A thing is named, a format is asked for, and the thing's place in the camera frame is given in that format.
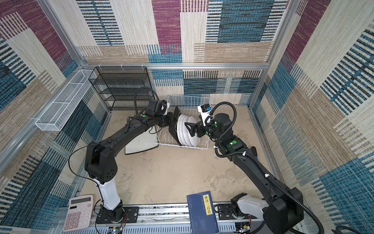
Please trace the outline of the black square plate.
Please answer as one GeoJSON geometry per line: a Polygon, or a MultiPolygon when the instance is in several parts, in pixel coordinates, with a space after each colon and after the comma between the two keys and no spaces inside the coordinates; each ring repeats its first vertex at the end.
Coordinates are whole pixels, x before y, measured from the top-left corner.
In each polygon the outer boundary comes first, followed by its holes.
{"type": "Polygon", "coordinates": [[[175,106],[174,112],[171,115],[172,119],[171,119],[171,124],[168,127],[168,131],[169,131],[170,135],[172,136],[172,138],[176,141],[176,144],[179,145],[179,146],[182,146],[182,144],[181,144],[181,142],[178,138],[178,130],[177,130],[177,123],[178,123],[178,119],[179,119],[180,115],[181,115],[181,111],[180,111],[179,107],[175,106]]]}

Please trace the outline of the white square plate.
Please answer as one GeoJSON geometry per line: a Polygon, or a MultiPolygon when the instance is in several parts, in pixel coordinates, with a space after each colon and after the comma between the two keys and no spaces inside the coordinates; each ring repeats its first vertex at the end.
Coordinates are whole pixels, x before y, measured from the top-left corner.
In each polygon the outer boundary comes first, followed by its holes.
{"type": "Polygon", "coordinates": [[[143,153],[143,152],[147,152],[147,151],[150,151],[150,150],[153,150],[153,149],[156,149],[156,148],[158,148],[158,146],[155,146],[155,147],[149,148],[149,149],[143,149],[143,150],[125,148],[125,155],[133,155],[133,154],[143,153]]]}
{"type": "Polygon", "coordinates": [[[125,148],[130,149],[149,149],[155,146],[158,146],[158,142],[155,140],[155,134],[151,134],[149,130],[146,132],[138,135],[135,139],[133,139],[129,144],[126,145],[125,148]]]}

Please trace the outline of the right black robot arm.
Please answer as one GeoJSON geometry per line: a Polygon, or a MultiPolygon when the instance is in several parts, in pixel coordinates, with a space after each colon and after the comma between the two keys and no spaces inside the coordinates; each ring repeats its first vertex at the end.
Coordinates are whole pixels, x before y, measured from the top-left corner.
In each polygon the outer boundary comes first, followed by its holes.
{"type": "Polygon", "coordinates": [[[234,135],[233,126],[237,114],[231,119],[229,115],[219,113],[197,123],[185,122],[184,128],[194,137],[207,135],[215,140],[215,154],[227,158],[238,166],[259,189],[268,206],[261,208],[262,217],[267,227],[275,234],[288,231],[297,234],[294,229],[307,213],[316,223],[318,233],[323,234],[324,228],[319,219],[303,203],[303,195],[297,189],[289,189],[275,178],[253,155],[250,148],[234,135]]]}

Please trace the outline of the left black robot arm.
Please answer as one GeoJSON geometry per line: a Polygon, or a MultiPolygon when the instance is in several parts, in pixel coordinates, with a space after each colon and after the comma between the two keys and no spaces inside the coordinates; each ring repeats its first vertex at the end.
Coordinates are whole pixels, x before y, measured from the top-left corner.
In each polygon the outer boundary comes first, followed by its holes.
{"type": "Polygon", "coordinates": [[[87,147],[85,171],[98,187],[102,199],[100,216],[111,223],[119,223],[124,216],[123,203],[115,183],[118,171],[115,157],[137,136],[151,127],[167,126],[172,123],[173,114],[168,111],[170,104],[165,100],[150,100],[148,107],[129,117],[127,124],[112,136],[87,147]]]}

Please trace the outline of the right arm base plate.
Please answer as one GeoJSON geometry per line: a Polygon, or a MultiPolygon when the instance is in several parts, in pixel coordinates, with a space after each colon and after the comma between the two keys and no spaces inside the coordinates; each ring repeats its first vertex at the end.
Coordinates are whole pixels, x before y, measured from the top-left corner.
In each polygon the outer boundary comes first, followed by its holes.
{"type": "Polygon", "coordinates": [[[220,220],[257,218],[253,215],[242,213],[239,207],[232,203],[216,204],[214,205],[214,210],[218,214],[220,220]]]}

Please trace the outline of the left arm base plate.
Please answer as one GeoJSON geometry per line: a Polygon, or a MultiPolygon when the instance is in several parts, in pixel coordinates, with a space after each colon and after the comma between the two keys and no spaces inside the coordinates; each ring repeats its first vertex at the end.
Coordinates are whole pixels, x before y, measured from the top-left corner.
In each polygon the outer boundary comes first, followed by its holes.
{"type": "Polygon", "coordinates": [[[113,211],[101,208],[96,218],[96,224],[136,223],[139,207],[117,207],[113,211]]]}

